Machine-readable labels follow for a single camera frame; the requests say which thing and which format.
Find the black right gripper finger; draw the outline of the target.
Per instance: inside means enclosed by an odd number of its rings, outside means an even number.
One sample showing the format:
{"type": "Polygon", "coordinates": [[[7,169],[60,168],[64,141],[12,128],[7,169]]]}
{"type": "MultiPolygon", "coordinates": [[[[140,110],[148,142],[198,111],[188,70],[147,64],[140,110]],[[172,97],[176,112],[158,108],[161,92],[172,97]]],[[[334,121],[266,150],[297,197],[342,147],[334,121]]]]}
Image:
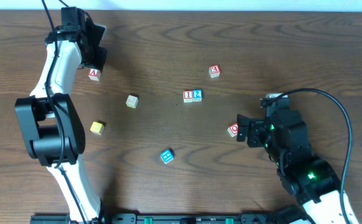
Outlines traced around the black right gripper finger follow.
{"type": "Polygon", "coordinates": [[[237,114],[238,133],[236,140],[238,142],[245,142],[249,132],[249,124],[250,119],[247,116],[237,114]]]}
{"type": "Polygon", "coordinates": [[[250,119],[247,134],[247,143],[249,147],[263,147],[263,134],[266,131],[266,125],[263,119],[250,119]]]}

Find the red letter A block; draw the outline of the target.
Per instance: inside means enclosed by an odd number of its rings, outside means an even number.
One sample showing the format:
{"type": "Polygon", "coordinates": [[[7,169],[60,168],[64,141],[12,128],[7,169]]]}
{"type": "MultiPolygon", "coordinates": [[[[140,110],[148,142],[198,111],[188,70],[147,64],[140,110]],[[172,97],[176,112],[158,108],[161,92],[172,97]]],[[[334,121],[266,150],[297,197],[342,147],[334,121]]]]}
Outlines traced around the red letter A block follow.
{"type": "Polygon", "coordinates": [[[101,72],[98,69],[91,68],[89,73],[88,73],[88,77],[91,80],[99,81],[100,78],[101,78],[101,72]]]}

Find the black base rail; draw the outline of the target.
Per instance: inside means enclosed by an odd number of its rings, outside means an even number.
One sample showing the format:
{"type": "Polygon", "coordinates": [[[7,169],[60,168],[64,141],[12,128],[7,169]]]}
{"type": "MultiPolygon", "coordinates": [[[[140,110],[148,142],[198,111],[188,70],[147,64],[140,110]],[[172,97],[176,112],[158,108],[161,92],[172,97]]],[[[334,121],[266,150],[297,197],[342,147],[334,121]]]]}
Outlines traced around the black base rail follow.
{"type": "Polygon", "coordinates": [[[267,224],[267,223],[311,223],[308,218],[283,218],[275,215],[244,213],[241,215],[136,215],[119,213],[111,218],[101,218],[80,223],[108,224],[267,224]]]}

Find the red letter E block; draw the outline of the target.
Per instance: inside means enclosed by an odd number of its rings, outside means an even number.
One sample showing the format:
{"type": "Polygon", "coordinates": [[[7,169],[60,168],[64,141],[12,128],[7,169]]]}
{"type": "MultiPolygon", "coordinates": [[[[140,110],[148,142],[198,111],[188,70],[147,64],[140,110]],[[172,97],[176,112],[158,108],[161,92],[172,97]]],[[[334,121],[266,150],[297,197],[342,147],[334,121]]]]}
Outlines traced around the red letter E block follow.
{"type": "Polygon", "coordinates": [[[221,73],[220,66],[219,65],[209,66],[208,73],[211,78],[219,77],[221,73]]]}

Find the red letter I block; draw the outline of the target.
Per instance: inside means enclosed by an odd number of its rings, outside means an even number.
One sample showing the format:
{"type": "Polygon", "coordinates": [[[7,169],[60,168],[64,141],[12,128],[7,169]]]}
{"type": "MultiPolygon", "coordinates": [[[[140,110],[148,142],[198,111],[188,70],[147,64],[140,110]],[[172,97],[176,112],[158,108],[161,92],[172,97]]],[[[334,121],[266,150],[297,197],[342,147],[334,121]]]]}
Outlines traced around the red letter I block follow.
{"type": "Polygon", "coordinates": [[[183,102],[184,103],[193,102],[193,91],[192,90],[184,90],[183,91],[183,102]]]}

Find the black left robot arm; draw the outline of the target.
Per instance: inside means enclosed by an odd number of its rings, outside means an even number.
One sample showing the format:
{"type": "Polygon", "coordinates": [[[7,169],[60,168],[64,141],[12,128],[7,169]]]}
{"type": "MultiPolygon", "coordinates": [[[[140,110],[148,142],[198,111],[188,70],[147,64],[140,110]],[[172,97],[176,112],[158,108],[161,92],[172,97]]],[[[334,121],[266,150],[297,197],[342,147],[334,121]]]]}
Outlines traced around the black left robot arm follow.
{"type": "Polygon", "coordinates": [[[102,71],[107,51],[100,47],[106,27],[78,8],[64,6],[62,23],[45,38],[47,58],[40,80],[15,112],[28,155],[54,176],[69,207],[64,223],[111,223],[93,189],[83,160],[85,130],[72,103],[80,67],[102,71]]]}

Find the red letter Q block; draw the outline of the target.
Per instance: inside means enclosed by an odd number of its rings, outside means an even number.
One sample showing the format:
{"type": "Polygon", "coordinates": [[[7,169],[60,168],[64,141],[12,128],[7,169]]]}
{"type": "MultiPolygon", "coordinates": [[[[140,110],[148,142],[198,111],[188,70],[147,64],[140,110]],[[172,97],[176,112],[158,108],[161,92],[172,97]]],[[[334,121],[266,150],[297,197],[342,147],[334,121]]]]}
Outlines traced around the red letter Q block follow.
{"type": "Polygon", "coordinates": [[[228,134],[233,138],[238,135],[238,124],[234,123],[227,129],[228,134]]]}

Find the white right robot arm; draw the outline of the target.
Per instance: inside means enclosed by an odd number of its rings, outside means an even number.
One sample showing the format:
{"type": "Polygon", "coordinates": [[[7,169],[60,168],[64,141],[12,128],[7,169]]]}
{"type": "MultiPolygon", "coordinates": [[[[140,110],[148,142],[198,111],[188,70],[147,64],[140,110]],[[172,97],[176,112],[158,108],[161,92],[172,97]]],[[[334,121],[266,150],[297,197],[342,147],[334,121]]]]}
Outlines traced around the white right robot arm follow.
{"type": "Polygon", "coordinates": [[[283,188],[295,197],[314,223],[357,223],[341,180],[331,165],[316,156],[308,129],[290,100],[272,96],[261,99],[264,118],[237,115],[236,140],[250,148],[262,147],[277,165],[283,188]]]}

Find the blue letter H block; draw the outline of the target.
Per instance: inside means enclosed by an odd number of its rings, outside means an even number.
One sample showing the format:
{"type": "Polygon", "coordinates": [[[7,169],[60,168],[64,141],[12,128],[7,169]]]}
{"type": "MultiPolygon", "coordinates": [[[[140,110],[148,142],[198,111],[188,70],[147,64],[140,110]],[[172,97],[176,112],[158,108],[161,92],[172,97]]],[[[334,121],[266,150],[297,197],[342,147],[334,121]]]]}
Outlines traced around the blue letter H block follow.
{"type": "Polygon", "coordinates": [[[172,160],[174,160],[174,154],[171,149],[166,149],[165,151],[161,152],[160,158],[162,159],[164,164],[168,164],[172,160]]]}

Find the yellow pineapple block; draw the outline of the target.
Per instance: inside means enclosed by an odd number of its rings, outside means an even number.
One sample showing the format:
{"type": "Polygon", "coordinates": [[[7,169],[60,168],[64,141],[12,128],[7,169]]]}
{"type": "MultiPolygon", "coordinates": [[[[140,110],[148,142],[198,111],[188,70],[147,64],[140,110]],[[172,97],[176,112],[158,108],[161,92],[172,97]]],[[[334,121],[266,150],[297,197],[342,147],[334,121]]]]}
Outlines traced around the yellow pineapple block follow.
{"type": "Polygon", "coordinates": [[[104,122],[94,121],[90,127],[90,131],[97,135],[102,135],[105,125],[104,122]]]}

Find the blue number 2 block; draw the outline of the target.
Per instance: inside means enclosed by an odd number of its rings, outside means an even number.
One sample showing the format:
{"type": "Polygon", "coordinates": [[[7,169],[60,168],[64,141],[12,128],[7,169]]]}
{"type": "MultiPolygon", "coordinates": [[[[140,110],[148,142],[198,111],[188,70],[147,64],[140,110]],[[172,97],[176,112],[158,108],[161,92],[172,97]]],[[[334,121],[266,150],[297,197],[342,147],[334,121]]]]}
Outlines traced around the blue number 2 block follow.
{"type": "Polygon", "coordinates": [[[203,92],[202,90],[193,90],[193,101],[202,101],[203,99],[203,92]]]}

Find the cream wooden block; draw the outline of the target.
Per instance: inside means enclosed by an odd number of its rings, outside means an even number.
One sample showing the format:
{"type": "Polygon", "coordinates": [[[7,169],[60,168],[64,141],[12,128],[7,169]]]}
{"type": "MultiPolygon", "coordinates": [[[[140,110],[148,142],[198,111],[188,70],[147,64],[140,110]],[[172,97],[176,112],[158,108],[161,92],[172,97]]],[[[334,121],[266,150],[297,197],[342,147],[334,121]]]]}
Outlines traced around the cream wooden block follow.
{"type": "Polygon", "coordinates": [[[126,106],[130,108],[137,108],[139,98],[135,95],[129,95],[126,100],[126,106]]]}

